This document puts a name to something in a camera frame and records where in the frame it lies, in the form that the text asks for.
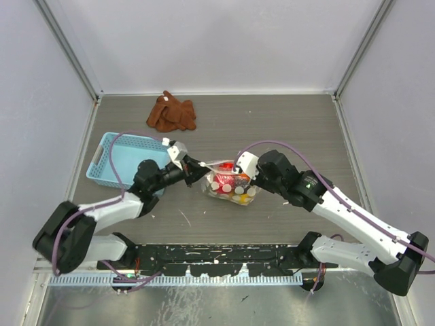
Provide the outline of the clear zip top bag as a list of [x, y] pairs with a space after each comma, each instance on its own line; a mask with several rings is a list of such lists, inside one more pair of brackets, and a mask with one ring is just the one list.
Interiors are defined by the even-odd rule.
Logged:
[[231, 160], [200, 162], [209, 172], [204, 176], [201, 189], [212, 198], [227, 200], [241, 206], [249, 205], [260, 193], [245, 173], [233, 171]]

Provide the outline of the red apple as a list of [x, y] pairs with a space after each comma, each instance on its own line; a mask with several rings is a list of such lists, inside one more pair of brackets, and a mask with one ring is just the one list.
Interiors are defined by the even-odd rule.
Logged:
[[233, 194], [236, 188], [235, 175], [216, 174], [211, 182], [211, 189], [216, 194]]

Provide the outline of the red bell pepper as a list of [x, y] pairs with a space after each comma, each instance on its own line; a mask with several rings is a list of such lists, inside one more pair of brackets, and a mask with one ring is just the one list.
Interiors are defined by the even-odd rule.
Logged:
[[218, 165], [218, 169], [221, 171], [232, 172], [233, 171], [233, 163], [232, 162], [224, 162]]

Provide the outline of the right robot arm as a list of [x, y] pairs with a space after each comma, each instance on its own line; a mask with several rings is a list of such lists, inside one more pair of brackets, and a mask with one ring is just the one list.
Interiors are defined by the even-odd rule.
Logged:
[[303, 266], [312, 268], [319, 262], [346, 266], [372, 276], [395, 295], [407, 295], [423, 265], [427, 236], [421, 232], [408, 234], [388, 225], [318, 172], [298, 171], [276, 150], [260, 157], [245, 152], [237, 164], [254, 185], [326, 218], [357, 239], [356, 243], [337, 242], [309, 232], [298, 246]]

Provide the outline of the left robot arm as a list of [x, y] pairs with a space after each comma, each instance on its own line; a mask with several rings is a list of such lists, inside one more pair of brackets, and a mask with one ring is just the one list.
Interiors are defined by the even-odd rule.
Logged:
[[180, 181], [192, 185], [208, 172], [202, 162], [190, 156], [180, 165], [170, 162], [164, 168], [144, 160], [123, 195], [81, 206], [61, 202], [33, 239], [32, 247], [52, 264], [57, 275], [70, 273], [88, 261], [112, 261], [121, 269], [131, 268], [139, 256], [137, 245], [121, 233], [97, 233], [147, 215], [158, 203], [160, 190]]

